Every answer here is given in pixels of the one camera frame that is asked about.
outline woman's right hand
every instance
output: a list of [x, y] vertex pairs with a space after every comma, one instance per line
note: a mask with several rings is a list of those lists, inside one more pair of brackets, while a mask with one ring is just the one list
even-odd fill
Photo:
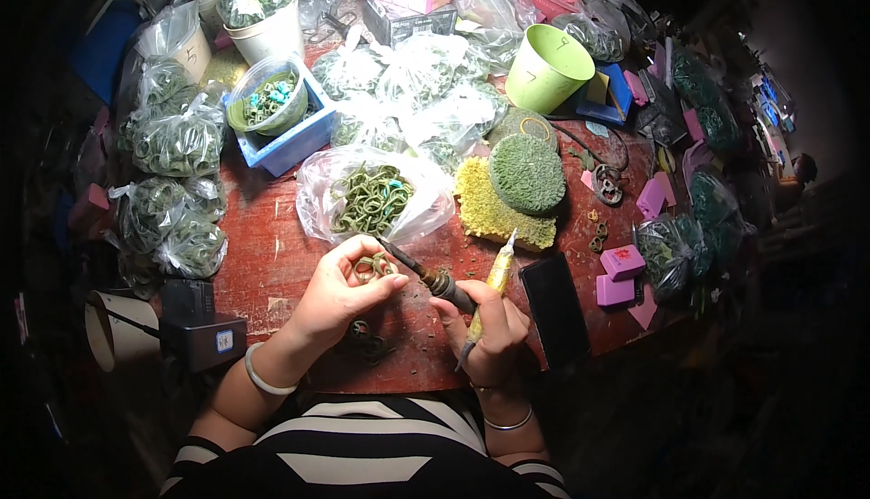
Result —
[[[465, 374], [479, 388], [501, 386], [516, 372], [516, 348], [529, 334], [529, 317], [482, 281], [463, 280], [456, 284], [479, 305], [484, 330], [463, 365]], [[468, 334], [465, 320], [451, 302], [431, 297], [429, 304], [438, 310], [453, 354], [459, 358]]]

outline blue container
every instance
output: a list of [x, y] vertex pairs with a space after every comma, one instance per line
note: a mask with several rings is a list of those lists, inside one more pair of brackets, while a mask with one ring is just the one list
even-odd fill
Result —
[[[597, 120], [609, 121], [616, 125], [625, 125], [625, 119], [628, 118], [628, 109], [632, 105], [632, 90], [628, 87], [628, 82], [625, 81], [625, 76], [622, 74], [622, 69], [619, 68], [619, 63], [599, 64], [596, 63], [595, 70], [600, 73], [610, 76], [607, 92], [607, 104], [588, 101], [586, 92], [589, 86], [582, 86], [571, 97], [565, 101], [572, 105], [575, 112], [587, 118], [595, 118]], [[619, 115], [619, 110], [625, 114], [625, 119]]]
[[248, 167], [263, 167], [276, 178], [329, 144], [332, 135], [335, 103], [302, 63], [299, 63], [299, 74], [308, 88], [308, 104], [314, 110], [307, 120], [299, 121], [275, 140], [253, 132], [236, 131], [238, 146]]

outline bracelet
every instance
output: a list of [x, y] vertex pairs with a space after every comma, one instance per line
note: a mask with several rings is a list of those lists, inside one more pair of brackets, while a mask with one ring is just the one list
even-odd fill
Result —
[[245, 370], [248, 371], [248, 376], [251, 378], [251, 382], [253, 382], [254, 385], [261, 390], [273, 396], [288, 396], [289, 394], [296, 391], [296, 388], [299, 387], [299, 383], [295, 383], [289, 388], [276, 388], [275, 386], [270, 386], [269, 384], [263, 382], [263, 379], [256, 375], [256, 373], [254, 372], [254, 366], [251, 364], [251, 354], [253, 354], [254, 350], [258, 349], [261, 344], [266, 343], [255, 342], [251, 344], [251, 346], [248, 348], [248, 351], [245, 352]]
[[519, 429], [519, 428], [523, 427], [524, 425], [526, 425], [529, 422], [529, 420], [531, 418], [532, 418], [532, 406], [529, 405], [529, 413], [526, 414], [526, 417], [523, 418], [523, 421], [521, 421], [520, 423], [515, 423], [514, 425], [501, 426], [501, 425], [496, 425], [496, 424], [492, 423], [491, 421], [487, 420], [486, 418], [484, 418], [484, 423], [486, 425], [488, 425], [489, 427], [496, 429], [497, 431], [511, 431], [511, 430]]

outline black phone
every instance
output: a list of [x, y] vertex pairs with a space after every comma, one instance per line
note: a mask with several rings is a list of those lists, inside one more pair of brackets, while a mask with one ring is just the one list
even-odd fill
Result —
[[586, 322], [565, 254], [524, 266], [519, 279], [549, 367], [555, 370], [589, 355]]

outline black and white striped shirt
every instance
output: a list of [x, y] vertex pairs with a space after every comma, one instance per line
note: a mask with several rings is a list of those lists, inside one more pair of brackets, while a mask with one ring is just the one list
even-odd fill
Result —
[[479, 414], [447, 400], [331, 396], [231, 452], [188, 437], [161, 496], [569, 497], [544, 461], [493, 461]]

